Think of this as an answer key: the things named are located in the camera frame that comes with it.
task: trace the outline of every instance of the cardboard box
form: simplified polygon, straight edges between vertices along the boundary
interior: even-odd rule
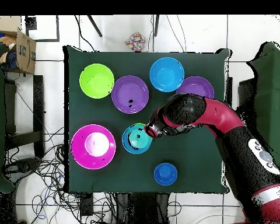
[[[14,37],[16,37],[16,45],[14,45],[10,51],[16,49],[18,69],[10,70],[10,72],[34,74],[36,60],[36,41],[22,33],[20,29],[17,29],[16,32],[12,32],[12,34]],[[10,45],[10,42],[12,42],[12,40],[13,39],[11,37],[10,39],[5,37],[0,38],[0,42],[5,43],[7,46]]]
[[[16,37],[18,29],[22,30],[20,16],[0,16],[0,33]]]

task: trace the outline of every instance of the dark green table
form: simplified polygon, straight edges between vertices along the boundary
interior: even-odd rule
[[[163,57],[179,60],[184,67],[185,78],[189,76],[206,78],[212,83],[215,98],[223,100],[224,61],[229,55],[229,50],[222,49],[216,54],[93,53],[66,46],[64,54],[65,83],[69,85],[69,143],[74,133],[88,124],[106,127],[116,141],[114,159],[100,170],[87,170],[80,167],[69,150],[70,192],[227,192],[225,186],[221,184],[222,159],[211,132],[205,127],[193,129],[187,135],[155,139],[149,150],[141,155],[128,153],[121,144],[121,136],[132,124],[146,124],[150,114],[174,94],[174,92],[160,92],[152,86],[149,70],[156,60]],[[146,107],[136,114],[124,114],[114,106],[111,94],[102,99],[87,97],[80,89],[79,76],[86,66],[93,63],[109,67],[115,80],[125,75],[138,76],[144,80],[149,89],[149,101]],[[177,181],[171,186],[161,186],[153,178],[155,167],[162,162],[170,162],[177,167]]]

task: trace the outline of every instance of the magenta bowl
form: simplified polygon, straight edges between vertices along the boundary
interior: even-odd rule
[[[106,167],[115,155],[116,143],[112,133],[101,125],[90,124],[78,129],[72,138],[72,156],[86,169]]]

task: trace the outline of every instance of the bowl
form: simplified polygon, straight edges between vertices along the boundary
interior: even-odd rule
[[[137,76],[123,76],[118,79],[111,96],[116,108],[127,114],[141,111],[149,98],[147,85]]]
[[[172,92],[182,84],[184,68],[175,58],[161,58],[150,68],[149,77],[159,91]]]
[[[144,124],[137,123],[124,131],[121,138],[122,145],[129,153],[138,155],[149,149],[152,138],[145,133],[144,126]]]
[[[214,89],[210,82],[200,76],[191,76],[185,78],[176,93],[193,93],[213,99],[215,96]]]
[[[161,163],[155,168],[154,177],[161,186],[170,186],[177,179],[177,170],[171,163]]]
[[[115,155],[116,143],[112,133],[105,127],[90,124],[78,129],[71,142],[72,156],[86,169],[101,169]]]
[[[103,64],[88,65],[80,74],[80,87],[85,95],[101,99],[109,95],[114,86],[114,76]]]

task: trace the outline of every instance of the small blue bowl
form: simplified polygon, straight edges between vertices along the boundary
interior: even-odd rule
[[[125,129],[121,138],[126,151],[132,154],[142,154],[152,143],[152,138],[143,130],[144,124],[137,123]]]
[[[156,167],[154,177],[161,186],[170,186],[177,179],[177,170],[171,163],[161,163]]]
[[[157,90],[172,92],[182,84],[184,80],[184,68],[174,58],[161,58],[150,68],[149,78]]]

